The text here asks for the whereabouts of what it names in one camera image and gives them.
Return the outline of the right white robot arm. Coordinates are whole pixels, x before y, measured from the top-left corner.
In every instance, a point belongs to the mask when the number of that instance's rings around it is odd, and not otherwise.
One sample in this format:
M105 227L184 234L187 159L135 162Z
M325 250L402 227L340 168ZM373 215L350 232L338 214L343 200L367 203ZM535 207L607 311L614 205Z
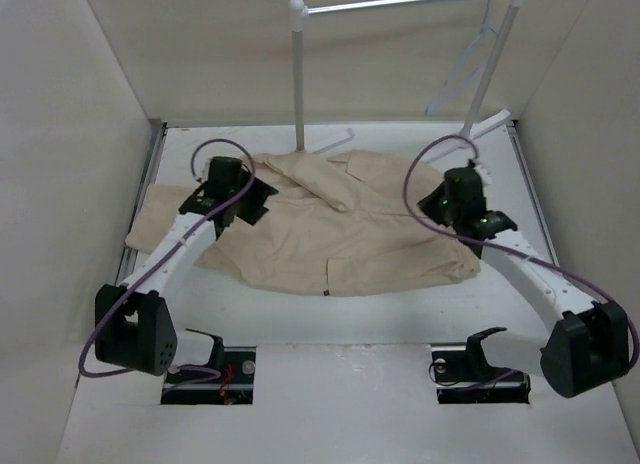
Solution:
M488 209L472 164L446 171L417 206L425 224L469 247L505 278L548 331L544 341L504 328L473 335L469 341L476 347L463 357L471 377L513 369L539 375L557 394L573 398L627 375L638 363L638 333L622 306L577 287L578 276L542 260L512 219Z

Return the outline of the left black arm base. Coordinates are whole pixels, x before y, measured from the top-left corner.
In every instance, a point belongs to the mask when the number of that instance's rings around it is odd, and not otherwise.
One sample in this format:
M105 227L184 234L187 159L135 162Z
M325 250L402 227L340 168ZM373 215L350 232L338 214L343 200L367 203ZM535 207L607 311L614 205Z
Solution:
M254 397L257 349L225 347L215 351L208 370L195 366L166 375L162 405L251 405Z

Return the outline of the beige trousers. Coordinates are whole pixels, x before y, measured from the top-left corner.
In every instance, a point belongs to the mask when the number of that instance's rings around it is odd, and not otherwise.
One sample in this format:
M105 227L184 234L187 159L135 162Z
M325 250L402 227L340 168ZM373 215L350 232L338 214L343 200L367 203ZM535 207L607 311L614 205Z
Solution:
M235 220L197 266L253 288L340 297L456 284L480 271L468 247L406 211L441 181L428 164L367 150L254 161L277 191L267 213L255 225Z

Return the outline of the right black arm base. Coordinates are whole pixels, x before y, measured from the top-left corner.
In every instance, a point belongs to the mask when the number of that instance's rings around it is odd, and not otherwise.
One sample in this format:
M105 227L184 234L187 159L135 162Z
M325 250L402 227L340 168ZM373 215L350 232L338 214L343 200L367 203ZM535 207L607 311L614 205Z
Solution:
M527 374L490 366L479 350L465 343L433 345L428 374L442 405L529 403Z

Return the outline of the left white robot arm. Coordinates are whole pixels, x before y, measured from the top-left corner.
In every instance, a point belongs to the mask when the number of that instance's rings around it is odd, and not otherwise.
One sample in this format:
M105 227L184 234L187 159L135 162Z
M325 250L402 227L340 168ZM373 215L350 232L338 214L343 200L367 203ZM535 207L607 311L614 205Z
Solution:
M208 343L191 358L178 352L170 300L188 271L237 219L255 225L277 190L256 177L252 157L214 157L207 179L179 206L160 243L142 266L118 285L103 285L94 301L95 327L79 359L80 373L101 378L133 371L153 376L187 366L214 382L224 357Z

